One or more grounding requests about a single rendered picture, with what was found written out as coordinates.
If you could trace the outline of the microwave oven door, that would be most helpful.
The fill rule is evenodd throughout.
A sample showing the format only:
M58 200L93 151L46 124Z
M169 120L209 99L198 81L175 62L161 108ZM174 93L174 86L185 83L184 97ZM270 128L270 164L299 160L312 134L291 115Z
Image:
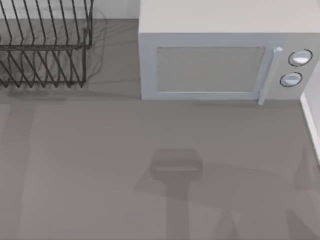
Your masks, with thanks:
M256 101L275 46L255 34L140 33L142 98Z

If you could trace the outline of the pale microwave oven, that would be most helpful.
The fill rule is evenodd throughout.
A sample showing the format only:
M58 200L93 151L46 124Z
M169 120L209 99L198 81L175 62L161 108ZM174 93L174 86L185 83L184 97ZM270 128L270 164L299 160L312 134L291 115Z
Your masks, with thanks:
M320 0L141 0L138 43L141 33L265 36L283 48L265 102L299 101L320 60ZM312 60L290 65L290 55L302 50ZM302 82L283 87L280 79L291 73Z

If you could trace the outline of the small microwave knob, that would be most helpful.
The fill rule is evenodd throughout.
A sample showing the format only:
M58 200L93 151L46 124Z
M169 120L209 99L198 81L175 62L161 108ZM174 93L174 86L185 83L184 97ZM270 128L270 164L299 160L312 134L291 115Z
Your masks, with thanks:
M302 80L303 76L299 72L293 72L282 76L279 82L284 88L293 88L299 85Z

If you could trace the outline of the large microwave knob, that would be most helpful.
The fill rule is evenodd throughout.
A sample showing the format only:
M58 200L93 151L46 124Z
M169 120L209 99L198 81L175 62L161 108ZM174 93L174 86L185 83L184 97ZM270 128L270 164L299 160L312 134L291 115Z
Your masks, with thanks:
M293 67L302 67L307 65L313 58L313 53L308 50L304 49L301 51L293 52L289 58L288 62Z

